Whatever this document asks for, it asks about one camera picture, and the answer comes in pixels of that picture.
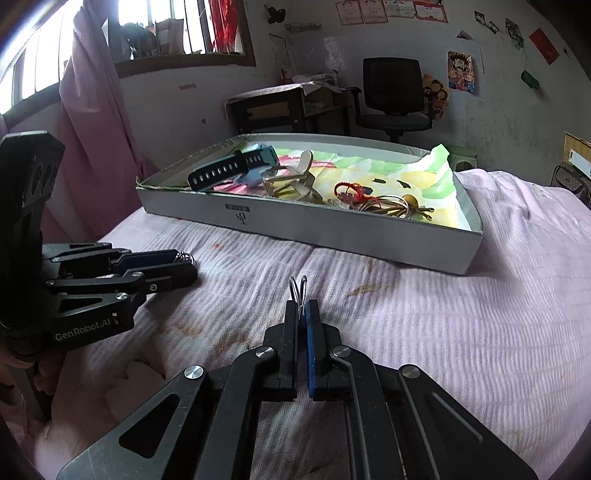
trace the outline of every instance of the chair armrest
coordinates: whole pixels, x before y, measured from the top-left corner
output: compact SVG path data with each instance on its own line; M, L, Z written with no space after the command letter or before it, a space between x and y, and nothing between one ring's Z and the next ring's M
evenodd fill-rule
M348 87L346 90L353 95L353 102L355 103L355 115L361 115L361 108L359 107L359 94L361 93L361 89L359 87Z

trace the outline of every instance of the desk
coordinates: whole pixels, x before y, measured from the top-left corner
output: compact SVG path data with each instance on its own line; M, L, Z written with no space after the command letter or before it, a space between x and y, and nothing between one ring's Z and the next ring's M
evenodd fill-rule
M286 125L291 125L294 132L318 134L318 118L340 111L343 133L351 135L347 91L322 82L281 85L242 93L228 99L228 108L240 134Z

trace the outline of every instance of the metal clip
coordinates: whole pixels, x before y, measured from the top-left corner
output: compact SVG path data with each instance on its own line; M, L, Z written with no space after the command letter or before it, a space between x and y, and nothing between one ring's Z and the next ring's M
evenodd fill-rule
M304 314L304 303L306 302L306 284L308 283L308 277L302 275L300 280L300 288L297 287L295 277L290 277L290 292L291 299L297 303L297 317L301 319Z

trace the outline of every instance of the black mesh chair back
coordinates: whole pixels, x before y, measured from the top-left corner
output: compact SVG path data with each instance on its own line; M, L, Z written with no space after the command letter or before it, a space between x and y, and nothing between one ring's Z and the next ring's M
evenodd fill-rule
M420 112L424 108L423 75L418 60L363 60L365 105L387 115Z

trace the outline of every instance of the bed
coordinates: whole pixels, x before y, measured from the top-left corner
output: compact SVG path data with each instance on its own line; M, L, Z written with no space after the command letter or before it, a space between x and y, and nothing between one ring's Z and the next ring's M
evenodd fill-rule
M591 213L507 173L458 178L484 230L465 277L133 213L104 240L187 251L199 283L152 296L132 331L69 353L53 419L33 438L37 468L53 480L185 366L221 367L260 345L282 320L289 277L305 274L345 343L382 365L419 365L547 480L591 419ZM253 478L348 471L338 405L303 392L263 405Z

